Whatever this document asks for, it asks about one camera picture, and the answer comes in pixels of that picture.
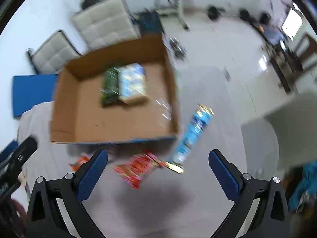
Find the green snack bag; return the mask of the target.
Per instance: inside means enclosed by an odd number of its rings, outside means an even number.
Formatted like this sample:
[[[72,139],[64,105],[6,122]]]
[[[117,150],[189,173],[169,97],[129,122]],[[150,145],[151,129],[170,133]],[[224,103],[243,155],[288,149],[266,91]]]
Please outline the green snack bag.
[[[101,104],[107,107],[119,100],[119,71],[117,67],[108,68],[104,73],[101,88]]]

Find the turquoise cloth heap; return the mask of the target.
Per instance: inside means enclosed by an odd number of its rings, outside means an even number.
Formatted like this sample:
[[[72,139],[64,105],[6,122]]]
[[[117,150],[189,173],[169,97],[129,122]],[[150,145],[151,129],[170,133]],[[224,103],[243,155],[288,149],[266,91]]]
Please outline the turquoise cloth heap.
[[[289,210],[301,212],[305,206],[316,204],[316,161],[303,166],[303,177],[288,201]]]

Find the grey plastic chair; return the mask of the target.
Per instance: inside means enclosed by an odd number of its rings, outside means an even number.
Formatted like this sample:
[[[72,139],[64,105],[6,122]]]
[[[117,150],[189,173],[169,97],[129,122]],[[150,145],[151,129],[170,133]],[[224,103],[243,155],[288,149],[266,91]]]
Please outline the grey plastic chair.
[[[241,126],[247,169],[265,174],[316,160],[316,93],[289,103]]]

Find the black blue weight bench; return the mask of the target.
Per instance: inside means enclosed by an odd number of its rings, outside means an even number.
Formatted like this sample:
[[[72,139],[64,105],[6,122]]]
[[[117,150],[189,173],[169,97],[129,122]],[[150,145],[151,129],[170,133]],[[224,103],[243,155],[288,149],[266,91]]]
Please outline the black blue weight bench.
[[[137,22],[142,36],[164,33],[164,28],[156,11],[141,13]]]

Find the white padded chair near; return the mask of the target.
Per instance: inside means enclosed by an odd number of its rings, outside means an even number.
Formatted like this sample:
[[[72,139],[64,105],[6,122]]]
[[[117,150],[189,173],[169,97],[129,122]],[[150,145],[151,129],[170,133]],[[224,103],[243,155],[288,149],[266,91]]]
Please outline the white padded chair near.
[[[28,48],[25,54],[36,75],[58,74],[70,60],[81,56],[63,30],[55,31],[36,51]]]

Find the white padded chair far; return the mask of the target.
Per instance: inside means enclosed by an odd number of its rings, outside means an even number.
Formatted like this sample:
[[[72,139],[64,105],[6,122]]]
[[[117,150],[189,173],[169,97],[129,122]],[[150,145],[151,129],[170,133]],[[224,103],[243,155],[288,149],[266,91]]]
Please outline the white padded chair far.
[[[126,0],[100,1],[73,15],[71,21],[91,51],[139,38]]]

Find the red snack bag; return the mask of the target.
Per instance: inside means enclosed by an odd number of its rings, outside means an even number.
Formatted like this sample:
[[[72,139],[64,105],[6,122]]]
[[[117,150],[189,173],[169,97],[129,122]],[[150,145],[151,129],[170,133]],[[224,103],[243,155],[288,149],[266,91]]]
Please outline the red snack bag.
[[[128,163],[115,165],[114,170],[134,189],[139,189],[142,180],[156,168],[165,168],[166,164],[149,150],[133,155]]]

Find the blue Nestle milk powder sachet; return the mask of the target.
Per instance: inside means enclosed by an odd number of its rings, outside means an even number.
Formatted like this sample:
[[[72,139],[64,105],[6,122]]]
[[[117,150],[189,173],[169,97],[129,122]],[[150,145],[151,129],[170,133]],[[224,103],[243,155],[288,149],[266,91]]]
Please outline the blue Nestle milk powder sachet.
[[[178,173],[184,173],[184,163],[188,159],[193,146],[203,134],[205,128],[214,117],[214,112],[210,107],[198,104],[197,111],[192,115],[182,140],[177,146],[176,150],[165,162],[165,166]]]

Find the yellow blue tissue pack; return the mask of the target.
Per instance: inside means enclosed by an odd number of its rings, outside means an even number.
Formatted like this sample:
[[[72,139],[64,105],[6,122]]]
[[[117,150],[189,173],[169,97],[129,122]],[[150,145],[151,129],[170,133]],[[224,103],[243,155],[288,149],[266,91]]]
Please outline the yellow blue tissue pack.
[[[138,63],[118,70],[119,100],[127,105],[142,103],[148,99],[143,66]]]

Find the clear plastic wrap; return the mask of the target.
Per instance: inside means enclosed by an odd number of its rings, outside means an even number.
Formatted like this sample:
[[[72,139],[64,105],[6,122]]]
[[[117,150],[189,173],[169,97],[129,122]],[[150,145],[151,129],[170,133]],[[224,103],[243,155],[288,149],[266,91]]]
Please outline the clear plastic wrap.
[[[158,98],[155,100],[157,104],[157,108],[159,109],[160,115],[168,120],[171,121],[172,119],[172,106],[169,104],[169,102],[164,98]]]

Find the white padded chair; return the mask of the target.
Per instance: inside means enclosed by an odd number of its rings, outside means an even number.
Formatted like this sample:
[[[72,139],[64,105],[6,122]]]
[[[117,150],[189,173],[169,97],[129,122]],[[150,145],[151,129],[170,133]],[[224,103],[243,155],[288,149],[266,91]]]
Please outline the white padded chair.
[[[126,0],[100,1],[73,15],[71,21],[91,51],[139,38]]]
[[[70,60],[81,56],[63,30],[55,31],[36,51],[28,48],[25,54],[36,75],[58,74]]]

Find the blue foam mat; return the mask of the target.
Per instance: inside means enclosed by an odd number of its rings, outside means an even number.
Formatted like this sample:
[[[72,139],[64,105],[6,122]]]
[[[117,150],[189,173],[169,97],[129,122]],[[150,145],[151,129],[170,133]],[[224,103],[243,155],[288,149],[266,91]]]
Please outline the blue foam mat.
[[[18,75],[12,79],[12,114],[19,118],[35,105],[51,102],[57,74]]]

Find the orange snack bag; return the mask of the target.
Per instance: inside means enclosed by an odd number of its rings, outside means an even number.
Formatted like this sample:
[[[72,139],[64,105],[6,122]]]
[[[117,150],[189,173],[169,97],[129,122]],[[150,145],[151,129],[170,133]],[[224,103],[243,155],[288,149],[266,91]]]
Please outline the orange snack bag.
[[[82,155],[76,160],[76,162],[70,163],[69,166],[71,167],[72,171],[76,172],[82,164],[87,163],[89,160],[89,157]]]

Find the brown cardboard box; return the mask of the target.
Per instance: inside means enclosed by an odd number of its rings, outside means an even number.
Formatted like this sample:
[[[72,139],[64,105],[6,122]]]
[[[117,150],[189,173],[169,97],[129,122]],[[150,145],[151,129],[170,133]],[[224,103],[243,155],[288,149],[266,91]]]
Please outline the brown cardboard box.
[[[53,143],[111,144],[172,139],[178,134],[178,98],[165,36],[148,35],[70,61],[55,87]],[[144,97],[120,90],[119,74],[138,66]]]

